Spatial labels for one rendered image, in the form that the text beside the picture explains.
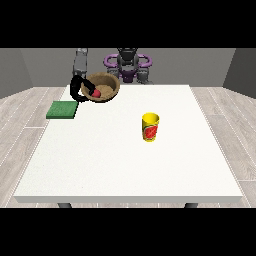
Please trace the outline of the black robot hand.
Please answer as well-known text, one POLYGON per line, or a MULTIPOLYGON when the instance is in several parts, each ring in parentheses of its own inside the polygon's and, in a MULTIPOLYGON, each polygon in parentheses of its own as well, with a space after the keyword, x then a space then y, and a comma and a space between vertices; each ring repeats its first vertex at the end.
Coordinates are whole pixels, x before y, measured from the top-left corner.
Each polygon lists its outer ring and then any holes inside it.
POLYGON ((89 95, 92 95, 96 89, 95 85, 91 83, 88 79, 82 78, 79 75, 75 75, 70 83, 70 96, 77 102, 88 101, 86 96, 81 96, 79 90, 81 89, 81 84, 89 90, 89 95))

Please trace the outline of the brown wooden bowl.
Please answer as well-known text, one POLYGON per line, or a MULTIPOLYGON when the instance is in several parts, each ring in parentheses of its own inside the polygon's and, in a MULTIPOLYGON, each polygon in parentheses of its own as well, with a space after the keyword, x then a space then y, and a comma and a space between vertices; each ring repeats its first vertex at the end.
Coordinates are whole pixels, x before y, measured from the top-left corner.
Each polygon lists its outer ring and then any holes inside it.
POLYGON ((117 77, 106 72, 97 72, 91 74, 87 77, 87 79, 94 84, 96 89, 101 93, 99 98, 92 97, 89 95, 89 89, 84 84, 81 84, 82 94, 92 102, 108 102, 117 95, 120 89, 120 81, 117 79, 117 77))

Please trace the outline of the green square pad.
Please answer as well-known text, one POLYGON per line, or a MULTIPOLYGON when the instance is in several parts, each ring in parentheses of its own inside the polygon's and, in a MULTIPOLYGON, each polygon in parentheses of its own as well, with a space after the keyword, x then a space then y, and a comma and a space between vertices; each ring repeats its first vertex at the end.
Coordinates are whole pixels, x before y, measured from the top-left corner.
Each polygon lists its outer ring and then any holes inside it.
POLYGON ((54 101, 47 114, 47 119, 73 119, 78 103, 76 101, 54 101))

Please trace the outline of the yellow cup with melon print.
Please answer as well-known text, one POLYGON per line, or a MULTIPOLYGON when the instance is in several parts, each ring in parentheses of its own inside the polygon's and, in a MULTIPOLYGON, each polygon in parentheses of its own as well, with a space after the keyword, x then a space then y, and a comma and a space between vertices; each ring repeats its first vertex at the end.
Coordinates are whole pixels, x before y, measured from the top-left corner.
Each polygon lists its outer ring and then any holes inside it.
POLYGON ((142 116, 142 136, 146 142, 156 138, 160 118, 157 114, 148 112, 142 116))

